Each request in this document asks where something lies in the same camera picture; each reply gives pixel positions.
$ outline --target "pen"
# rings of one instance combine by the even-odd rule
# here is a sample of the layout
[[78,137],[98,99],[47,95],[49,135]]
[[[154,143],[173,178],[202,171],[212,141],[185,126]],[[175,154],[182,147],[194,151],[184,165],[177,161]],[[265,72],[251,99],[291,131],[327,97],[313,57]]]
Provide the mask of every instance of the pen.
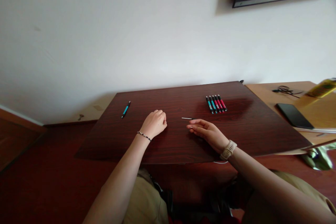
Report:
[[220,100],[221,104],[223,105],[224,110],[227,111],[228,109],[225,107],[224,102],[223,102],[222,98],[220,97],[220,95],[218,95],[218,99]]
[[211,96],[209,96],[209,98],[210,98],[211,104],[212,104],[212,106],[213,106],[213,109],[214,109],[214,111],[215,111],[216,114],[217,114],[217,109],[216,109],[216,106],[215,106],[215,104],[214,104],[214,101],[212,100]]
[[224,113],[224,109],[223,109],[223,107],[222,107],[220,101],[218,100],[217,95],[215,95],[215,100],[217,101],[217,103],[218,103],[220,109],[222,110],[222,112]]
[[127,111],[128,107],[129,107],[130,105],[131,105],[131,101],[128,102],[128,104],[127,104],[127,106],[126,106],[126,108],[125,108],[125,110],[124,110],[123,115],[122,115],[121,118],[124,118],[124,116],[125,116],[125,114],[126,114],[126,111]]
[[214,100],[214,102],[215,102],[215,104],[216,104],[216,107],[217,107],[218,112],[221,113],[221,110],[219,109],[219,106],[218,106],[218,104],[217,104],[217,101],[216,101],[215,97],[212,96],[212,99]]
[[211,107],[211,104],[210,104],[209,98],[208,98],[207,96],[206,96],[206,100],[207,100],[207,102],[208,102],[208,104],[209,104],[210,111],[211,111],[211,113],[213,114],[213,113],[214,113],[214,111],[212,110],[212,107]]

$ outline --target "group of pens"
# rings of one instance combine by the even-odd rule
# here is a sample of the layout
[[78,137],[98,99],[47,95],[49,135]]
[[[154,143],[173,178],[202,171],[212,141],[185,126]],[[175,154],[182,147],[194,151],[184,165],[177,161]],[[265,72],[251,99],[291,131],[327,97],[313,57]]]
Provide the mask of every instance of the group of pens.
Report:
[[228,109],[225,107],[225,104],[223,102],[223,100],[221,99],[221,97],[218,95],[215,95],[215,96],[212,96],[211,95],[209,96],[209,98],[206,96],[206,100],[208,102],[208,105],[210,107],[210,111],[211,113],[213,114],[214,111],[215,113],[217,114],[217,111],[219,113],[224,113],[225,111],[227,111]]

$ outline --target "red pen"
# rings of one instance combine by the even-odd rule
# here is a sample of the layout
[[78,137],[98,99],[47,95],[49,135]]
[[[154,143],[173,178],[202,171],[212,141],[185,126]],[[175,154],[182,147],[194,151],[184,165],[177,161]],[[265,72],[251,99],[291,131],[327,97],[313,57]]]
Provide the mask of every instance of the red pen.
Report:
[[218,99],[220,100],[221,104],[223,105],[224,110],[227,111],[228,109],[225,107],[224,102],[223,102],[222,98],[220,97],[220,95],[218,95]]
[[213,97],[214,103],[215,103],[215,105],[216,105],[218,111],[221,113],[221,109],[219,108],[218,103],[217,103],[215,97],[214,97],[214,96],[212,96],[212,97]]
[[218,103],[220,109],[222,110],[222,112],[224,113],[224,109],[223,109],[223,107],[221,105],[221,102],[218,100],[217,95],[215,95],[215,100],[217,101],[217,103]]

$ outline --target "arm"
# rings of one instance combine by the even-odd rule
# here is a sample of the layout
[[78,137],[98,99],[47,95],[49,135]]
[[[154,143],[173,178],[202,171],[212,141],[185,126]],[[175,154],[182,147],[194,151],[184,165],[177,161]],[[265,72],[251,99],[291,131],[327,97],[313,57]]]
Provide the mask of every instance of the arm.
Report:
[[[153,139],[167,127],[166,114],[155,110],[145,119],[140,132]],[[93,202],[84,224],[122,223],[138,174],[141,159],[150,141],[137,134]]]
[[[191,120],[187,128],[191,133],[203,137],[217,153],[222,153],[229,144],[223,133],[207,121]],[[336,223],[336,217],[328,209],[279,178],[238,147],[228,161],[289,222]]]

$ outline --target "black cable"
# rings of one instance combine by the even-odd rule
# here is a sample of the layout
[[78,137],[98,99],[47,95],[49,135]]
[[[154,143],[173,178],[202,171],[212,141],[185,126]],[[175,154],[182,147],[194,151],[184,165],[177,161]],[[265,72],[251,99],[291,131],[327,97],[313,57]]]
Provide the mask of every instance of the black cable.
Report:
[[303,91],[301,91],[301,92],[298,92],[298,93],[293,93],[293,90],[289,90],[289,87],[287,87],[287,86],[278,86],[278,89],[274,89],[274,90],[272,90],[274,93],[283,93],[283,94],[285,94],[285,95],[291,95],[291,96],[294,96],[294,97],[296,97],[296,98],[300,98],[300,97],[298,97],[298,96],[295,96],[296,94],[300,94],[300,93],[302,93]]

